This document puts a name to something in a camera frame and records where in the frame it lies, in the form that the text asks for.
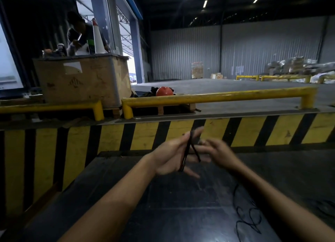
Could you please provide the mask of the person's right hand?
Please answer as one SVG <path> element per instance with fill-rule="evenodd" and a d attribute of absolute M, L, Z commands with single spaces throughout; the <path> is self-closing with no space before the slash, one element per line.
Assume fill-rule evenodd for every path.
<path fill-rule="evenodd" d="M 228 172 L 237 172 L 245 169 L 245 164 L 235 155 L 235 153 L 224 141 L 222 147 L 222 158 L 212 160 L 216 165 L 226 169 Z"/>

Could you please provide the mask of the person's left hand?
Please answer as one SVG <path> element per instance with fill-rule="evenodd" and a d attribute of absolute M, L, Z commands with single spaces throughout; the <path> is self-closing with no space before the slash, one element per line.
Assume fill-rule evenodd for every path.
<path fill-rule="evenodd" d="M 181 164 L 181 140 L 183 135 L 165 141 L 151 152 L 157 162 L 155 170 L 157 175 L 167 175 L 172 172 L 178 172 Z"/>

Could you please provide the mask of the black elastic band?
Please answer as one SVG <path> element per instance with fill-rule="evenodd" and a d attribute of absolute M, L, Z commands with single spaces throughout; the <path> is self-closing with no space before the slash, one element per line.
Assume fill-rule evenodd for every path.
<path fill-rule="evenodd" d="M 186 165 L 187 156 L 188 156 L 191 148 L 193 149 L 194 154 L 195 154 L 198 162 L 199 163 L 201 162 L 200 156 L 199 156 L 197 150 L 195 149 L 195 146 L 194 146 L 194 143 L 193 143 L 193 138 L 194 138 L 194 130 L 191 130 L 190 131 L 190 137 L 189 137 L 189 139 L 187 141 L 186 148 L 185 148 L 185 151 L 184 151 L 184 154 L 183 154 L 183 158 L 182 158 L 182 161 L 181 161 L 181 164 L 180 164 L 178 172 L 183 172 L 184 171 L 184 168 L 185 168 L 185 165 Z"/>

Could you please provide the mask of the person's left forearm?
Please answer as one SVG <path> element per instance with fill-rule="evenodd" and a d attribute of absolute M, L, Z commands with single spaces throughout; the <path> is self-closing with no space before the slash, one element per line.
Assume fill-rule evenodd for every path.
<path fill-rule="evenodd" d="M 145 155 L 98 200 L 58 242 L 114 242 L 161 166 L 154 154 Z"/>

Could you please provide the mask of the person's right forearm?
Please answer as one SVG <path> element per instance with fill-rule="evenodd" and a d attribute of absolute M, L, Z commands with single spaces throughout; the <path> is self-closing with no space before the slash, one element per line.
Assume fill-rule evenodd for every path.
<path fill-rule="evenodd" d="M 335 231 L 281 193 L 233 155 L 229 172 L 239 180 L 283 241 L 335 242 Z"/>

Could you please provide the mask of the red hard hat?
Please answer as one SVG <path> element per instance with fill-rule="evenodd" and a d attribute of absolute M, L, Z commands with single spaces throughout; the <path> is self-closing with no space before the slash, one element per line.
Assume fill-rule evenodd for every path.
<path fill-rule="evenodd" d="M 159 87 L 156 91 L 155 96 L 173 96 L 174 90 L 170 87 Z"/>

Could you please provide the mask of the wrapped pallet of boxes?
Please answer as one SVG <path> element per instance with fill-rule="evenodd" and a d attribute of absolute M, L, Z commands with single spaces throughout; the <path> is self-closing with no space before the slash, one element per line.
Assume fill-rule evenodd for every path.
<path fill-rule="evenodd" d="M 204 78 L 204 63 L 203 62 L 192 62 L 191 63 L 191 75 L 192 75 L 192 79 L 203 79 Z"/>

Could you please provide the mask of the black bag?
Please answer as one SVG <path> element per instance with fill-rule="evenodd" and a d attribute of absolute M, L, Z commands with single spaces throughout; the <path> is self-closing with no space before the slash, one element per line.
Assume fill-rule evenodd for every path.
<path fill-rule="evenodd" d="M 151 87 L 150 91 L 135 90 L 135 93 L 138 97 L 153 97 L 156 96 L 158 89 L 158 87 Z"/>

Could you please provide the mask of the black yellow striped barrier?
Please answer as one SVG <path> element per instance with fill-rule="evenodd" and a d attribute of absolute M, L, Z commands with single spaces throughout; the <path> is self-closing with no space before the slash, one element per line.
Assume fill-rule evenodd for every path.
<path fill-rule="evenodd" d="M 0 223 L 65 190 L 99 154 L 139 155 L 198 127 L 242 151 L 335 146 L 335 111 L 0 130 Z"/>

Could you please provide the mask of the pile of wrapped goods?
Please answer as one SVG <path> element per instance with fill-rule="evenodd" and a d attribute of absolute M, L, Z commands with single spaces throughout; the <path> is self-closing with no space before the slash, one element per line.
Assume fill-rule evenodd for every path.
<path fill-rule="evenodd" d="M 335 62 L 318 63 L 317 60 L 292 57 L 265 65 L 264 75 L 317 75 L 335 72 Z"/>

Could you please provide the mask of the large wooden crate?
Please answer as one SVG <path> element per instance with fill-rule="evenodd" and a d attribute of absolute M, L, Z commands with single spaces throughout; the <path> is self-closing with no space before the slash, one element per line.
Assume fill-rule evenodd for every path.
<path fill-rule="evenodd" d="M 128 57 L 112 53 L 34 59 L 47 103 L 100 100 L 104 108 L 121 106 L 132 95 Z"/>

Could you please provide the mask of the white traffic cone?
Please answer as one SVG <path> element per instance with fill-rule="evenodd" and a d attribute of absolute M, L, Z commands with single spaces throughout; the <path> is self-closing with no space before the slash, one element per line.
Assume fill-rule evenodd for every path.
<path fill-rule="evenodd" d="M 105 50 L 105 46 L 103 44 L 103 39 L 101 36 L 100 29 L 98 27 L 98 23 L 95 18 L 92 19 L 92 25 L 93 25 L 93 33 L 94 33 L 94 48 L 96 54 L 103 54 L 107 53 Z"/>

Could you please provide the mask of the dark items on crate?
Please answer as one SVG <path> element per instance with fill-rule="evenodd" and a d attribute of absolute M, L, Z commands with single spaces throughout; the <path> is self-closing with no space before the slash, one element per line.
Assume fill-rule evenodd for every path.
<path fill-rule="evenodd" d="M 58 43 L 55 50 L 43 49 L 42 58 L 67 57 L 67 49 L 63 43 Z"/>

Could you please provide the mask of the long yellow guard rail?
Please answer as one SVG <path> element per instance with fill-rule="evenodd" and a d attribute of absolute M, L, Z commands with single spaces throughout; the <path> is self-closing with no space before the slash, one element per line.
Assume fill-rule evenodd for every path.
<path fill-rule="evenodd" d="M 317 91 L 318 89 L 316 87 L 291 87 L 252 91 L 217 92 L 194 95 L 123 98 L 121 102 L 125 119 L 132 119 L 134 117 L 133 108 L 177 106 L 186 104 L 233 102 L 247 100 L 300 98 L 300 109 L 313 109 Z"/>

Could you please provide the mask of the blue door frame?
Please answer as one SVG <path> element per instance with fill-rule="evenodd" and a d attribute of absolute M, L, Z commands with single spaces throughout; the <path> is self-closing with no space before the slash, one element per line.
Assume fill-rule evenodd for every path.
<path fill-rule="evenodd" d="M 126 42 L 131 43 L 136 83 L 144 83 L 143 52 L 140 20 L 143 15 L 136 0 L 91 0 L 93 15 L 104 37 L 107 49 L 116 54 L 127 53 Z"/>

